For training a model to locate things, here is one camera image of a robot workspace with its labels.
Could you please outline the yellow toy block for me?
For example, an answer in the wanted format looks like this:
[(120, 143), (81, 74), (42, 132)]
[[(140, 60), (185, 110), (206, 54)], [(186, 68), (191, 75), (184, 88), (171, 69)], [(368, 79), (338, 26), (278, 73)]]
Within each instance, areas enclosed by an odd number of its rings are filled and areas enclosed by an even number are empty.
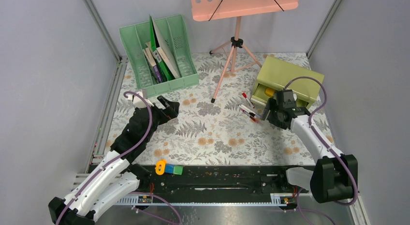
[(273, 89), (273, 88), (266, 88), (265, 91), (264, 91), (265, 95), (268, 96), (268, 97), (273, 97), (275, 92), (276, 92), (276, 90)]

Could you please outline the red transparent pen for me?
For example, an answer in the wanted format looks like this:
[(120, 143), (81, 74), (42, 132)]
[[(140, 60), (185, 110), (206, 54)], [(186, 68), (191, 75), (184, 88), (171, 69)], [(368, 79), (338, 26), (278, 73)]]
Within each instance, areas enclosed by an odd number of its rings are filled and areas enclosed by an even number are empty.
[(254, 117), (249, 117), (253, 122), (255, 122), (255, 123), (259, 123), (259, 121)]

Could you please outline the black capped marker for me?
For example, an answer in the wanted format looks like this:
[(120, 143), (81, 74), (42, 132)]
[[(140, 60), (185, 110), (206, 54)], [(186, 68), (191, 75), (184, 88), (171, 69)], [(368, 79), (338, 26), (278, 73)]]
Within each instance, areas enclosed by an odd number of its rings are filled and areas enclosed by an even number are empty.
[(243, 109), (243, 108), (239, 108), (243, 113), (247, 114), (249, 117), (255, 117), (254, 113), (248, 112), (247, 110)]

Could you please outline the yellow-green drawer cabinet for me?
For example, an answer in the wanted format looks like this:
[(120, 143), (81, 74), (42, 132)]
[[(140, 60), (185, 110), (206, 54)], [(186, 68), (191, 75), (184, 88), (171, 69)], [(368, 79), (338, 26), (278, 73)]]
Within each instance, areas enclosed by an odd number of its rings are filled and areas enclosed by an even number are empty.
[[(266, 94), (268, 88), (274, 92), (282, 90), (291, 80), (300, 76), (312, 77), (320, 83), (324, 80), (323, 74), (284, 60), (267, 57), (256, 77), (251, 102), (265, 106), (270, 98)], [(297, 105), (305, 106), (307, 109), (316, 102), (320, 91), (320, 86), (309, 79), (296, 80), (288, 88), (296, 94)]]

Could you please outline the purple Treehouse book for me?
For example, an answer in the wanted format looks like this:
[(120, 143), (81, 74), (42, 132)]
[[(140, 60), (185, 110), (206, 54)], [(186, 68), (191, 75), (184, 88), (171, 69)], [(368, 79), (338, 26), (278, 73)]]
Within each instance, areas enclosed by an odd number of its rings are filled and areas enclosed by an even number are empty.
[(143, 53), (144, 53), (144, 56), (145, 56), (145, 58), (148, 62), (148, 66), (150, 67), (152, 75), (155, 78), (156, 83), (158, 83), (158, 84), (163, 83), (162, 75), (161, 75), (160, 70), (157, 66), (155, 58), (153, 57), (152, 53), (149, 51), (149, 48), (147, 47), (147, 48), (143, 49)]

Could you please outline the white binder folder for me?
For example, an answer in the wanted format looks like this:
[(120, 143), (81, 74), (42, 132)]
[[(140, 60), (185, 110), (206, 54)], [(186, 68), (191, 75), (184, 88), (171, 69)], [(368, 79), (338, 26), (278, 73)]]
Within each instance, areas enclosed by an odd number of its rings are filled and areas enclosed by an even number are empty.
[(149, 22), (151, 50), (167, 81), (181, 78), (176, 60), (152, 16), (149, 16)]

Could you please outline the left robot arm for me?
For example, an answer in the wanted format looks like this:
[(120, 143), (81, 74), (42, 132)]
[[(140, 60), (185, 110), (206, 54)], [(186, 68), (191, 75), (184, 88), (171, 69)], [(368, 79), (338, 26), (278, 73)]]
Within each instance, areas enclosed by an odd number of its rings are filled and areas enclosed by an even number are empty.
[(138, 93), (127, 91), (124, 95), (133, 101), (133, 115), (87, 178), (64, 198), (54, 197), (49, 202), (54, 224), (93, 225), (128, 193), (149, 188), (150, 172), (134, 160), (146, 149), (158, 126), (178, 117), (180, 103), (158, 96), (163, 105), (158, 108)]

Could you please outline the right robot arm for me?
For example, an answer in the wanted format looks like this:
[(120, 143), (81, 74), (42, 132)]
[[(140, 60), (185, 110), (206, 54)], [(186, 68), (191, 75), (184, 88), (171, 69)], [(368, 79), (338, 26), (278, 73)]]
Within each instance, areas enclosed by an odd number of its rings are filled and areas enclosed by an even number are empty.
[(315, 162), (313, 170), (290, 167), (277, 179), (278, 188), (289, 192), (295, 186), (308, 190), (318, 203), (350, 206), (358, 199), (358, 160), (331, 144), (312, 120), (312, 114), (297, 106), (292, 90), (280, 90), (269, 98), (262, 120), (290, 130), (302, 141)]

